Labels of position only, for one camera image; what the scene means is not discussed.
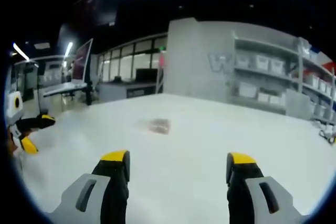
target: storage box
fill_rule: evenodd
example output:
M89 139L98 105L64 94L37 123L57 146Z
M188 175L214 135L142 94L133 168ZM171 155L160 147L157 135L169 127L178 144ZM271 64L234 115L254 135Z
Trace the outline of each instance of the storage box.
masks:
M256 93L257 93L256 86L245 82L239 83L239 96L254 98L256 96Z
M276 95L270 95L269 96L269 103L280 105L281 104L280 101L281 101L280 97L278 97Z
M258 93L258 101L259 102L268 102L269 101L269 94L259 92Z
M249 57L246 55L237 55L236 58L236 66L241 68L248 68L249 67Z
M326 85L325 85L325 92L326 92L326 94L328 95L328 96L331 96L331 85L329 84L329 83L326 83Z
M309 104L309 110L310 110L310 113L311 113L312 115L314 115L315 107L316 107L316 103L310 101L310 104Z
M268 71L269 58L262 55L256 55L256 69Z
M305 83L311 85L313 88L318 89L319 88L319 80L317 76L313 74L309 74L305 76Z
M321 92L325 93L326 92L325 91L326 90L326 86L327 86L326 82L320 79L319 80L319 90Z
M319 117L324 117L324 113L325 113L326 107L317 104L316 108L315 108L315 115L319 116Z
M275 74L284 74L285 63L281 60L271 59L270 60L270 71Z

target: desk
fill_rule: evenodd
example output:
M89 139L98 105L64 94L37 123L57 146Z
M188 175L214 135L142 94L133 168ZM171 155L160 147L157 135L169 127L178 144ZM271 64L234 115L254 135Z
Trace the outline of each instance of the desk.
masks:
M144 121L171 121L168 135ZM24 181L51 212L62 192L90 173L108 152L131 153L127 223L228 223L225 184L230 151L251 155L265 176L309 214L336 170L336 146L310 122L245 107L159 94L67 111L36 132L35 156L25 156Z
M86 104L91 105L92 99L90 95L90 89L91 86L88 86L86 83L80 83L76 85L71 82L66 82L54 86L40 88L39 90L34 90L34 100L38 108L38 113L47 114L50 111L51 105L49 98L52 97L53 95L72 93L76 91L84 91L86 93Z
M99 84L99 101L111 102L155 93L155 82L102 82Z

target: monitor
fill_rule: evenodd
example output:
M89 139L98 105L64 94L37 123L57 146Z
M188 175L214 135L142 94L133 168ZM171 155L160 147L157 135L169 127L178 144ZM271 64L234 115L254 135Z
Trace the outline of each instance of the monitor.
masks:
M72 67L72 80L75 82L85 81L85 72L87 70L92 41L93 39L90 39L88 42L77 49Z
M155 82L157 75L156 68L137 68L135 80L137 82Z

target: screen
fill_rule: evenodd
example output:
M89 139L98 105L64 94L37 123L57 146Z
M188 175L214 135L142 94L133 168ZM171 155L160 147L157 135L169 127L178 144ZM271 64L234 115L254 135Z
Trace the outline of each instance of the screen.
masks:
M77 27L95 28L114 25L119 0L79 0L74 3L71 20Z
M72 79L84 81L85 70L90 55L93 39L90 39L83 46L77 49L75 60L72 67Z

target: gray shelving unit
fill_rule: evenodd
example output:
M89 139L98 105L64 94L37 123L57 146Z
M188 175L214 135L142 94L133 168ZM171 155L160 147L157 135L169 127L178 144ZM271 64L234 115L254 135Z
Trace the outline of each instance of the gray shelving unit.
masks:
M285 62L285 74L279 75L274 74L269 71L261 71L252 67L241 67L236 65L236 56L240 52L248 52L251 55L255 54L263 54L270 58L281 59ZM304 91L309 90L317 96L317 99L323 99L324 101L328 101L328 113L325 113L325 117L321 118L313 115L312 119L320 120L324 123L332 123L332 107L334 103L334 94L335 94L335 76L334 70L332 72L325 69L323 66L318 65L314 61L305 58L299 52L299 47L297 50L293 50L290 48L285 48L280 45L271 44L264 41L258 41L253 39L246 38L237 38L234 35L234 46L233 46L233 63L234 63L234 81L242 81L242 78L245 78L245 82L248 83L261 83L260 85L275 87L278 90L282 89L282 92L289 89L290 92L287 92L287 95L291 96L288 100L290 107L288 106L280 106L277 104L265 103L256 100L255 98L245 98L239 97L236 94L236 89L233 89L233 96L231 98L233 104L239 104L243 106L249 106L252 108L262 109L266 111L287 114L291 116L297 116L299 118L311 119L307 114L309 110L309 103L307 96L304 95ZM289 72L293 71L293 65L295 66L295 73L297 78L293 78L289 76ZM303 71L304 67L311 69L313 71L317 71L322 76L324 76L325 80L329 80L332 84L331 96L323 93L319 89L312 87L311 85L304 83L303 81ZM296 107L300 107L301 110L306 110L300 112Z
M281 79L281 80L285 80L285 81L289 81L289 82L293 82L293 83L299 83L299 79L297 79L297 78L292 78L292 77L281 75L281 74L274 74L274 73L271 73L271 72L261 71L261 70L258 70L258 69L235 66L235 70L261 74L261 75L264 75L264 76L277 78L277 79Z
M254 109L272 111L279 114L286 114L286 107L277 104L271 104L269 102L260 102L258 100L246 97L232 97L232 103L236 105L249 106Z

